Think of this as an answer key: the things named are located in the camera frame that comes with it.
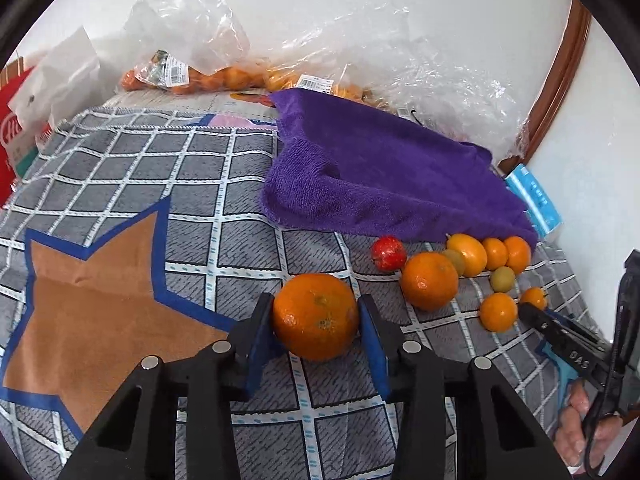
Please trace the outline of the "small orange front mandarin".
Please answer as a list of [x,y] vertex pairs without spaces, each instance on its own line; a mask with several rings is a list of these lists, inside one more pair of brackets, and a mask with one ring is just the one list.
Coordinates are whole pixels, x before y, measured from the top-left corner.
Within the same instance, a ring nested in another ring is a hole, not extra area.
[[478,315],[486,330],[502,333],[508,330],[518,318],[518,306],[504,292],[495,292],[480,304]]

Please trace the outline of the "small orange mandarin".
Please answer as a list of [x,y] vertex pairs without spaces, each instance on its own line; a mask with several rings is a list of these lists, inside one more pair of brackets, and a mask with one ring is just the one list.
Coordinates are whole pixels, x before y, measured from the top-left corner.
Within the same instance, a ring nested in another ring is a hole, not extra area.
[[486,330],[502,333],[508,330],[518,318],[518,306],[504,292],[495,292],[480,304],[478,315]]
[[510,236],[503,241],[506,246],[508,260],[506,265],[516,274],[523,273],[532,260],[532,250],[529,244],[519,236]]
[[482,241],[487,256],[486,269],[495,271],[506,266],[509,252],[502,240],[495,237],[487,237]]

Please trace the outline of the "large orange with stem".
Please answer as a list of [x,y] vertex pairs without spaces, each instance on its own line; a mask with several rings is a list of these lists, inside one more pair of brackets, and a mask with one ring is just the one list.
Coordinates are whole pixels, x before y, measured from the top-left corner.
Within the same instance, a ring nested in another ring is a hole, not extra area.
[[271,324],[280,343],[299,358],[326,362],[348,351],[359,327],[352,289],[330,274],[299,274],[274,297]]

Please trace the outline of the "small green-yellow fruit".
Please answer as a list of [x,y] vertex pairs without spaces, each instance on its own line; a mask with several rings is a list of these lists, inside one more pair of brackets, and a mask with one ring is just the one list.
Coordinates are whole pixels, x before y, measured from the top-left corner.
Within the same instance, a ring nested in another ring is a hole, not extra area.
[[500,266],[490,274],[490,287],[494,292],[506,294],[514,287],[516,275],[508,266]]

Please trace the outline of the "large smooth orange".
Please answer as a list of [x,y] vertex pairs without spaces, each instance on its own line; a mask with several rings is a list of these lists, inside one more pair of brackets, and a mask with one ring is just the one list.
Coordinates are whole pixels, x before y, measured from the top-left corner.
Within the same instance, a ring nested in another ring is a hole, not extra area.
[[457,296],[459,274],[451,261],[439,252],[420,252],[405,263],[399,285],[409,304],[434,312]]

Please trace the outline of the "oval orange kumquat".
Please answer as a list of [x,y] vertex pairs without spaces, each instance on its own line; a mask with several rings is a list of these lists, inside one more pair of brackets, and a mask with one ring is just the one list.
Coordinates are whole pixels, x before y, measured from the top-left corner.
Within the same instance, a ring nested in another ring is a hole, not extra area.
[[464,261],[463,275],[474,278],[482,273],[487,266],[488,257],[483,244],[469,234],[457,233],[448,237],[448,249],[460,252]]

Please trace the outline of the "small green fruit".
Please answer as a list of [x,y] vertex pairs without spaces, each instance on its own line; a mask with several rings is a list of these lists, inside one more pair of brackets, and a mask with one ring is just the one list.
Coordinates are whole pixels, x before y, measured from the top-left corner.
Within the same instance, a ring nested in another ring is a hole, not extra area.
[[442,255],[445,256],[451,262],[451,264],[454,266],[459,276],[462,276],[464,274],[465,258],[461,252],[458,252],[457,250],[454,250],[454,249],[446,248],[442,251]]

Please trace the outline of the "red small fruit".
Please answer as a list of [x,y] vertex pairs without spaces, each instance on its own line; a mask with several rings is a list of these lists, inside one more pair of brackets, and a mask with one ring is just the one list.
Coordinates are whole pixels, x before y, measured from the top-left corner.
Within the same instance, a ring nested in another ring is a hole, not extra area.
[[383,273],[394,273],[407,261],[404,244],[394,236],[378,238],[371,246],[370,255],[375,267]]

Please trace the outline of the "blue tissue pack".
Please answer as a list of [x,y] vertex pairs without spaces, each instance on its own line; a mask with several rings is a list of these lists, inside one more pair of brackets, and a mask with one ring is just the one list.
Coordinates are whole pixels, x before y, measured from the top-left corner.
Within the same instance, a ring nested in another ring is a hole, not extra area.
[[525,165],[518,164],[506,176],[506,185],[526,203],[526,214],[538,237],[542,240],[554,240],[563,221],[536,177]]

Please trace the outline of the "grey checked bed sheet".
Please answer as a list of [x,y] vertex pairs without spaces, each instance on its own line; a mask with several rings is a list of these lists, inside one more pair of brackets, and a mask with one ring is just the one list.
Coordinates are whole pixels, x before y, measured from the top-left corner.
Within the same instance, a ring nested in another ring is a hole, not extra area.
[[486,275],[435,313],[408,306],[370,238],[283,229],[260,193],[284,144],[270,106],[232,115],[90,108],[54,130],[1,211],[1,434],[32,479],[55,479],[138,359],[201,348],[292,276],[329,273],[369,294],[443,356],[490,356],[541,426],[558,424],[559,374],[523,324],[491,335]]

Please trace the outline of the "purple towel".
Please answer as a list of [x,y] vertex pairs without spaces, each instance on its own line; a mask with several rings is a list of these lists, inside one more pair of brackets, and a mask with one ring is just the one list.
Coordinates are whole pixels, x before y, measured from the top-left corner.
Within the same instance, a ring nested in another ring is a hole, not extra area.
[[538,235],[525,203],[491,169],[491,154],[407,119],[304,89],[270,98],[282,150],[260,204],[291,229],[442,242]]

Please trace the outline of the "clear plastic bag right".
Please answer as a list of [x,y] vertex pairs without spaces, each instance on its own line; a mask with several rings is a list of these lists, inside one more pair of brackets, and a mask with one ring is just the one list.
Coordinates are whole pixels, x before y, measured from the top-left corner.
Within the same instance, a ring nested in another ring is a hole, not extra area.
[[339,96],[407,117],[490,151],[494,162],[524,153],[526,114],[514,91],[414,36],[409,12],[388,3],[282,28],[267,49],[281,84]]

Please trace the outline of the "clear bag of mandarins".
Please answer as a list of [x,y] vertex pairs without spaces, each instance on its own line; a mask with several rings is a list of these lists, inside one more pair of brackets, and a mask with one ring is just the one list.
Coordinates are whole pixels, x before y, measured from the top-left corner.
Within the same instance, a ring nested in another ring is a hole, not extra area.
[[250,40],[226,0],[139,0],[124,26],[134,66],[125,91],[175,94],[262,88],[268,62],[250,56]]

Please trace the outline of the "red cardboard box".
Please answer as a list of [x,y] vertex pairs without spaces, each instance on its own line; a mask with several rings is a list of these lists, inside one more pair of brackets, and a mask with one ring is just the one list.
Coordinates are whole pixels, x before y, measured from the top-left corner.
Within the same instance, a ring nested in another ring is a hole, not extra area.
[[26,66],[24,58],[18,58],[1,72],[0,200],[2,205],[9,199],[18,181],[32,166],[32,162],[51,135],[49,125],[45,125],[38,132],[27,132],[9,108],[9,102],[31,71],[32,68]]

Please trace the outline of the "white plastic bag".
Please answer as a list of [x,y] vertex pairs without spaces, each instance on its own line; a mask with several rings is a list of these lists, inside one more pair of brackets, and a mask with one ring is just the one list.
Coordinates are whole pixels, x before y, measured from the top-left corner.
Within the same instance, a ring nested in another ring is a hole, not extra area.
[[102,99],[100,60],[85,31],[54,47],[9,102],[23,129],[56,126]]

